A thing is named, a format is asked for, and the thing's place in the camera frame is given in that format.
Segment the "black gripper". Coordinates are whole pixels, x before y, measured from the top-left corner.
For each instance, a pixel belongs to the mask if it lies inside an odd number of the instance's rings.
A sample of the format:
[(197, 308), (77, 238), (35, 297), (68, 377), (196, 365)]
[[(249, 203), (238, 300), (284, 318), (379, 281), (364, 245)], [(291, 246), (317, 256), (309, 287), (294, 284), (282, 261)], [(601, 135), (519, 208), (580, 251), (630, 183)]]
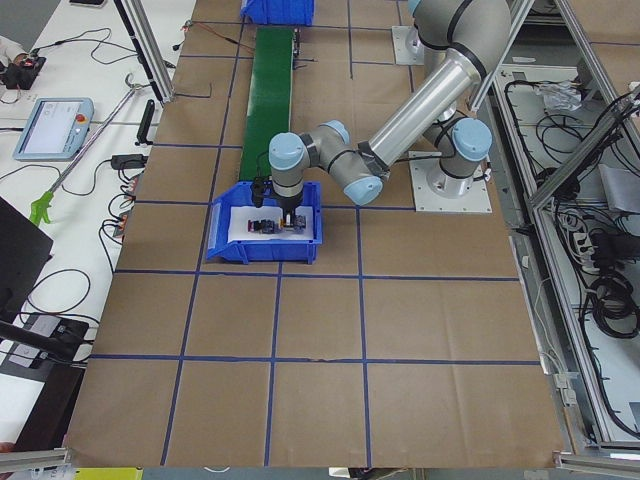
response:
[(277, 195), (278, 205), (282, 209), (283, 220), (293, 220), (295, 217), (296, 208), (299, 207), (303, 200), (303, 193), (298, 192), (294, 196), (282, 196)]

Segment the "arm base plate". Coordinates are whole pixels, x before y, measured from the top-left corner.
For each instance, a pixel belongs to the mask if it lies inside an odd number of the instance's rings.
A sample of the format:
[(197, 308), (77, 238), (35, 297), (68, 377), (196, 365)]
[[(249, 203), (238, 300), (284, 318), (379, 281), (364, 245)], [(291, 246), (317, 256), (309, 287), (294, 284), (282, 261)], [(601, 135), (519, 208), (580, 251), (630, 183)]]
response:
[(415, 210), (435, 214), (490, 214), (492, 212), (481, 167), (465, 179), (449, 176), (434, 152), (410, 151), (409, 171)]
[(424, 64), (424, 46), (414, 26), (393, 26), (391, 28), (394, 58), (397, 65), (413, 66)]

